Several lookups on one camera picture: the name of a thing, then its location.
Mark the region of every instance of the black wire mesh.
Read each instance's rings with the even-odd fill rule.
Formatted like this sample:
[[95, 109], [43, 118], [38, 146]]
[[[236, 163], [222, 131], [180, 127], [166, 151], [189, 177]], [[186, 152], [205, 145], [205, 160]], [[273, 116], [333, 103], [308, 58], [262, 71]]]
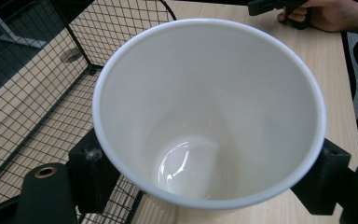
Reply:
[[[0, 203], [23, 177], [92, 128], [99, 71], [127, 40], [174, 17], [159, 1], [0, 0]], [[126, 223], [140, 191], [125, 177], [106, 211], [82, 223]]]

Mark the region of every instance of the wooden table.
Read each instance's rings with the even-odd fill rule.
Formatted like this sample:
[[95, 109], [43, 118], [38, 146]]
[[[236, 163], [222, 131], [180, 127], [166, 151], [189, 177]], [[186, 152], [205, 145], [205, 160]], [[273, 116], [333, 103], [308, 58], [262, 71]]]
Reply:
[[[351, 153], [350, 167], [358, 166], [358, 132], [351, 100], [351, 90], [340, 34], [329, 34], [313, 28], [298, 31], [277, 22], [279, 11], [249, 17], [247, 7], [193, 2], [168, 1], [178, 20], [186, 18], [219, 18], [237, 21], [262, 30], [281, 40], [307, 64], [324, 94], [327, 109], [326, 138]], [[178, 212], [168, 217], [160, 203], [146, 195], [132, 223], [338, 223], [342, 208], [332, 216], [313, 216], [291, 190], [254, 206], [236, 210], [214, 219], [202, 220]]]

